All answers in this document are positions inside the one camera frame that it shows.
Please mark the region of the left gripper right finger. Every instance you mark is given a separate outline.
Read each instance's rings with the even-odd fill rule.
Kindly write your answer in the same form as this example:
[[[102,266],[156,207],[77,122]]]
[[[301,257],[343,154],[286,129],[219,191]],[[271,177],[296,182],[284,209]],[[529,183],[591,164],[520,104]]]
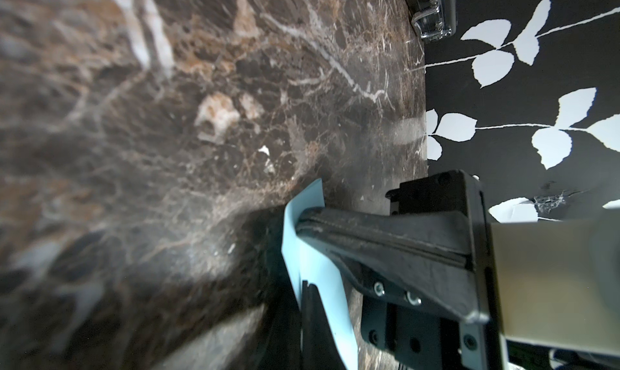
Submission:
[[[346,369],[337,351],[318,287],[308,281],[302,284],[301,368]]]

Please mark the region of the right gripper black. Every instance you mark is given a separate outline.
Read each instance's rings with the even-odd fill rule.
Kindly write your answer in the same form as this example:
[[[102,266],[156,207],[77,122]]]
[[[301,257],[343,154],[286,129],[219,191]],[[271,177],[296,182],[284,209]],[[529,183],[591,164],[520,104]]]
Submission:
[[[447,171],[387,192],[390,216],[310,208],[298,236],[363,299],[361,331],[401,369],[502,369],[492,235],[480,182]],[[384,287],[379,296],[374,285]]]

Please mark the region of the white square paper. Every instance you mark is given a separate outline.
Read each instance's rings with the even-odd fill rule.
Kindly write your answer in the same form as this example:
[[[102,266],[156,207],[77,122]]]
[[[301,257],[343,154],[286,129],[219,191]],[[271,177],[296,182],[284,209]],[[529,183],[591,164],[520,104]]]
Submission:
[[[325,312],[327,337],[336,349],[334,359],[345,369],[357,369],[358,344],[341,273],[328,257],[302,240],[295,231],[303,211],[324,206],[321,179],[313,181],[286,205],[281,253],[298,307],[303,303],[303,284],[314,285]]]

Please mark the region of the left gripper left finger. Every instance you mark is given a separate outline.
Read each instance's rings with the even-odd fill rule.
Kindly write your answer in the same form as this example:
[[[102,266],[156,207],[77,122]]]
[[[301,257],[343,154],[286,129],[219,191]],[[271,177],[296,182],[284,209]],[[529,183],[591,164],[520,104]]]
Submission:
[[[292,292],[269,305],[258,344],[256,369],[300,369],[300,310]]]

